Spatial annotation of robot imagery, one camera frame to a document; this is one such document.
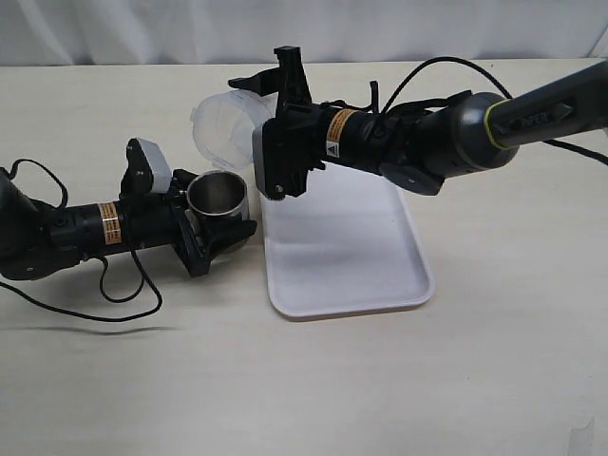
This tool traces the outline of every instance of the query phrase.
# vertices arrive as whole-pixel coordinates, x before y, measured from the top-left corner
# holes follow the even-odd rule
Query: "white table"
[[[484,66],[520,94],[592,63]],[[315,100],[364,105],[369,80],[386,100],[413,66],[306,69]],[[116,198],[131,137],[157,142],[173,167],[203,171],[191,109],[258,70],[0,68],[0,164],[48,164],[71,204]],[[441,64],[401,99],[465,88],[491,86]],[[573,141],[607,150],[601,132]],[[29,195],[58,200],[42,173],[21,173]],[[253,171],[244,176],[259,219]],[[592,418],[594,454],[604,454],[607,199],[604,166],[545,145],[523,148],[501,170],[449,180],[437,198],[409,195],[438,287],[407,313],[284,320],[268,300],[261,230],[195,280],[170,250],[143,253],[165,305],[132,324],[47,313],[0,291],[0,454],[565,455],[570,430]],[[131,290],[129,256],[110,261],[112,290]],[[19,285],[104,313],[99,272],[87,263]]]

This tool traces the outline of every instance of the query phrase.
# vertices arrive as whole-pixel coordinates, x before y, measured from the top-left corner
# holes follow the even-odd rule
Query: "yellow warning sticker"
[[[102,214],[105,245],[120,244],[123,242],[123,235],[116,205],[113,202],[100,202],[97,206]]]
[[[341,109],[333,116],[330,122],[330,127],[327,130],[327,139],[325,141],[326,153],[329,157],[340,157],[340,137],[342,136],[342,130],[346,125],[349,117],[356,111],[353,109]]]

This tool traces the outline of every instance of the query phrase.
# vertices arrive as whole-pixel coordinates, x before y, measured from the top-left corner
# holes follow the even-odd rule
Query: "white wall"
[[[0,65],[585,57],[607,25],[608,0],[0,0]]]

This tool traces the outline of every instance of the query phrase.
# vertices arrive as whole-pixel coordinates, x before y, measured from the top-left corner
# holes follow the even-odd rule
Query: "clear plastic cup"
[[[192,111],[192,135],[207,160],[227,171],[240,171],[253,159],[252,134],[273,118],[276,94],[260,97],[249,90],[213,95]]]

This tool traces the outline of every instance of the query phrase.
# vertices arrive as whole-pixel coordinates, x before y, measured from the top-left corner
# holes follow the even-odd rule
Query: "white plastic tray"
[[[262,199],[268,290],[288,318],[411,309],[435,282],[403,193],[387,180],[328,165],[308,192]]]

